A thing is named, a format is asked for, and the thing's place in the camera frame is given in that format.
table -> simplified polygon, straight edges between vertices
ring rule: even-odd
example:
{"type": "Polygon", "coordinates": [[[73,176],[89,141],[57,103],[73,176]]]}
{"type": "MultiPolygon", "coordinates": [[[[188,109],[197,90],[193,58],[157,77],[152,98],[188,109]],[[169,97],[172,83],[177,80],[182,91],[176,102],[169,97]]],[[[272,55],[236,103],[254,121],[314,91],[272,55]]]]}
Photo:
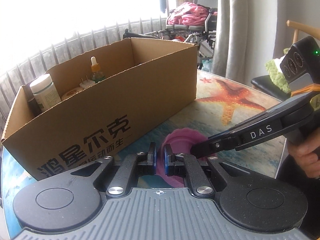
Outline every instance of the table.
{"type": "MultiPolygon", "coordinates": [[[[268,109],[279,101],[260,91],[231,80],[198,70],[196,100],[152,131],[116,154],[116,159],[147,151],[150,141],[158,147],[177,128],[189,127],[205,136],[222,132],[235,124],[268,109]]],[[[218,156],[251,170],[274,177],[279,165],[285,138],[280,136],[260,145],[236,152],[222,151],[218,156]]],[[[2,160],[2,196],[9,236],[16,236],[21,227],[13,213],[12,202],[17,192],[36,180],[4,149],[2,160]]],[[[139,187],[170,187],[160,176],[144,176],[139,187]]]]}

round black pad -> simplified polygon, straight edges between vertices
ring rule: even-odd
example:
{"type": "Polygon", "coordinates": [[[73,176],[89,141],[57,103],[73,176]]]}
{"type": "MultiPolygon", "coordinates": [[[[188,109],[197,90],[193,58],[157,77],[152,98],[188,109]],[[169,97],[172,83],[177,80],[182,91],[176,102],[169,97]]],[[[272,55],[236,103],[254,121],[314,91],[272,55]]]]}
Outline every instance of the round black pad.
{"type": "Polygon", "coordinates": [[[68,206],[74,199],[73,193],[65,188],[49,188],[40,192],[36,202],[40,207],[46,209],[60,209],[68,206]]]}
{"type": "Polygon", "coordinates": [[[41,232],[62,232],[91,220],[102,206],[92,178],[68,171],[30,184],[13,200],[19,223],[41,232]]]}
{"type": "Polygon", "coordinates": [[[308,208],[303,193],[286,183],[261,177],[232,178],[219,197],[222,213],[252,231],[276,233],[300,226],[308,208]]]}
{"type": "Polygon", "coordinates": [[[255,188],[247,194],[248,201],[262,209],[272,209],[280,207],[284,202],[281,192],[272,188],[255,188]]]}

crosshair symbol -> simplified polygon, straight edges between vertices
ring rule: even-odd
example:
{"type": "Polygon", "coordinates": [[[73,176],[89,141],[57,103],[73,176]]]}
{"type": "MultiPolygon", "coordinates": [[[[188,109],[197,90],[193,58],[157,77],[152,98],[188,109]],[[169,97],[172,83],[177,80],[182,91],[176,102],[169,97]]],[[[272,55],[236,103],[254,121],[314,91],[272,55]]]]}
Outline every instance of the crosshair symbol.
{"type": "Polygon", "coordinates": [[[154,192],[154,193],[157,193],[158,195],[162,195],[162,194],[164,194],[165,192],[164,191],[162,191],[162,190],[157,190],[156,192],[154,192]]]}

pink cup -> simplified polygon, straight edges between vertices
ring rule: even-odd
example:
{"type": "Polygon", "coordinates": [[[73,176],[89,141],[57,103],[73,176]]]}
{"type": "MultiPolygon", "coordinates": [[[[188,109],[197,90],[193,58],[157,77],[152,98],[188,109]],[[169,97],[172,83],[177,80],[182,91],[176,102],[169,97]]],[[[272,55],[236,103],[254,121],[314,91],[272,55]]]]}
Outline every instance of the pink cup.
{"type": "Polygon", "coordinates": [[[157,174],[160,175],[172,187],[184,187],[183,179],[178,176],[168,177],[164,172],[164,146],[170,144],[172,152],[190,154],[192,145],[203,142],[208,138],[190,128],[176,129],[168,134],[161,145],[157,160],[157,174]]]}

finger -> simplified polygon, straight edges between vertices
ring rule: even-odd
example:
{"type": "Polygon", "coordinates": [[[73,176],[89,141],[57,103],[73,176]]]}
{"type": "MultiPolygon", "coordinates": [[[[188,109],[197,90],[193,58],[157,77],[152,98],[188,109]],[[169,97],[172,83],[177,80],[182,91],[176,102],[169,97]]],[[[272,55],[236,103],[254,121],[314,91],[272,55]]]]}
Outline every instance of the finger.
{"type": "Polygon", "coordinates": [[[303,168],[309,178],[315,178],[320,175],[320,161],[310,164],[303,168]]]}
{"type": "Polygon", "coordinates": [[[296,157],[298,154],[297,154],[297,149],[298,147],[296,145],[294,145],[293,143],[288,142],[288,153],[293,156],[293,157],[296,157]]]}
{"type": "Polygon", "coordinates": [[[318,178],[320,176],[320,171],[306,172],[308,178],[318,178]]]}
{"type": "Polygon", "coordinates": [[[314,130],[308,138],[298,146],[298,156],[308,154],[320,146],[320,127],[314,130]]]}
{"type": "Polygon", "coordinates": [[[302,157],[294,157],[294,159],[301,168],[304,168],[316,163],[318,161],[318,155],[315,153],[309,153],[307,155],[303,155],[302,157]]]}

